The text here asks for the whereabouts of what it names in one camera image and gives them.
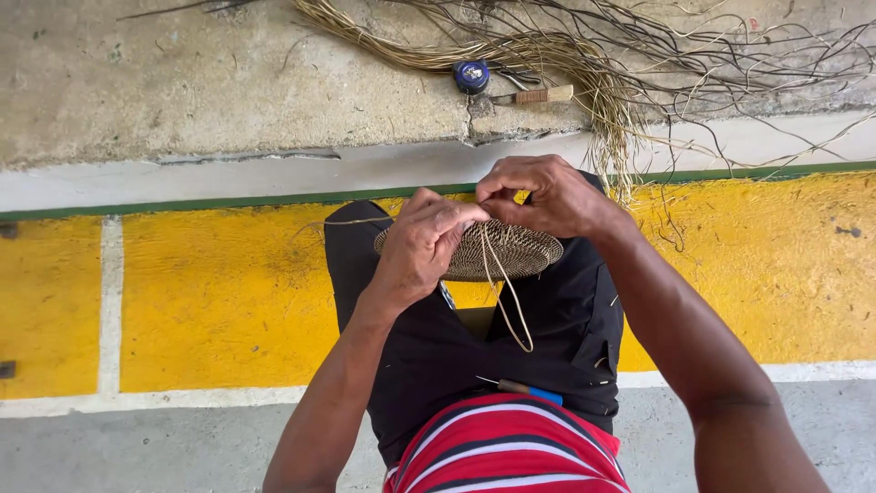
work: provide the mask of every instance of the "striped shirt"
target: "striped shirt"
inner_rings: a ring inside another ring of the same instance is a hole
[[[538,397],[490,394],[449,406],[386,474],[384,493],[629,493],[617,438]]]

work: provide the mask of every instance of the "yellow painted floor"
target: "yellow painted floor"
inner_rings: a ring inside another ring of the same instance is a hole
[[[876,173],[637,198],[643,233],[758,361],[876,360]],[[321,235],[293,235],[339,206],[125,216],[121,391],[306,384],[338,329]],[[24,222],[0,239],[0,361],[18,361],[0,399],[95,391],[100,224]],[[485,284],[450,290],[460,307],[495,304]],[[654,369],[630,333],[619,369]]]

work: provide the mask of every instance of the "blue tape measure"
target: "blue tape measure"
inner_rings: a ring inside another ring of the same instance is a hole
[[[484,92],[487,82],[490,81],[487,60],[483,58],[477,61],[458,61],[451,68],[456,87],[470,96]]]

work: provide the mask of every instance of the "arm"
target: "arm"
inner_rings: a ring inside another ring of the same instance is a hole
[[[533,192],[531,205],[513,202],[517,189]],[[630,328],[688,409],[701,491],[828,491],[757,362],[629,214],[577,170],[559,156],[506,158],[477,185],[477,201],[507,223],[584,236],[597,248]]]
[[[280,436],[263,491],[334,491],[347,463],[395,318],[428,296],[465,229],[489,215],[419,189],[387,234],[371,283]]]

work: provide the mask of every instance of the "woven basket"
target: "woven basket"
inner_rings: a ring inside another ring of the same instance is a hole
[[[378,253],[383,252],[387,231],[383,230],[374,239],[374,249]],[[490,246],[496,252],[499,262],[508,274],[508,279],[539,274],[562,256],[562,244],[553,236],[523,226],[506,225],[498,219],[490,219],[483,223],[475,223],[463,234],[459,246],[450,258],[450,267],[442,276],[443,281],[486,282],[485,247],[490,278],[494,282],[505,279],[490,253],[490,248],[482,242],[482,234],[486,235]]]

